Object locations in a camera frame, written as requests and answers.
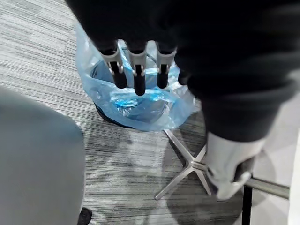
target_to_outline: black shoe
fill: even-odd
[[[87,208],[82,208],[77,225],[87,225],[90,223],[90,220],[92,219],[92,210],[89,210]]]

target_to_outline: trash bag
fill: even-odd
[[[175,63],[170,67],[168,86],[165,89],[157,87],[155,42],[147,44],[146,92],[137,96],[124,41],[119,40],[118,45],[128,88],[119,89],[105,61],[79,23],[76,36],[76,67],[83,89],[106,117],[126,127],[153,131],[176,128],[195,111],[195,97],[186,86],[178,83],[180,70]]]

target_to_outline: black sleeve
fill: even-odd
[[[157,24],[175,37],[175,62],[193,75],[188,87],[201,99],[207,129],[233,141],[265,137],[297,89],[288,75],[300,67],[300,4],[184,2],[173,1],[168,10],[176,14]]]
[[[111,39],[175,43],[207,129],[254,141],[297,87],[300,6],[291,0],[67,0],[96,46]]]

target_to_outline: black fingertip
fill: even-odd
[[[113,75],[113,80],[114,80],[115,85],[118,88],[123,89],[123,88],[127,87],[127,79],[126,79],[126,75],[124,72],[123,73],[115,73]]]
[[[166,88],[168,85],[168,74],[167,73],[158,73],[157,74],[157,86],[161,89]]]
[[[134,76],[134,83],[135,83],[135,93],[138,96],[142,96],[143,94],[145,94],[146,91],[145,76],[141,76],[141,75]]]

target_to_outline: striped carpet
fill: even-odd
[[[75,68],[75,19],[62,0],[0,2],[0,85],[77,121],[86,142],[86,196],[92,225],[232,225],[242,195],[226,202],[205,195],[192,174],[155,201],[182,168],[162,132],[140,132],[103,121]],[[196,113],[174,131],[197,152],[205,131]]]

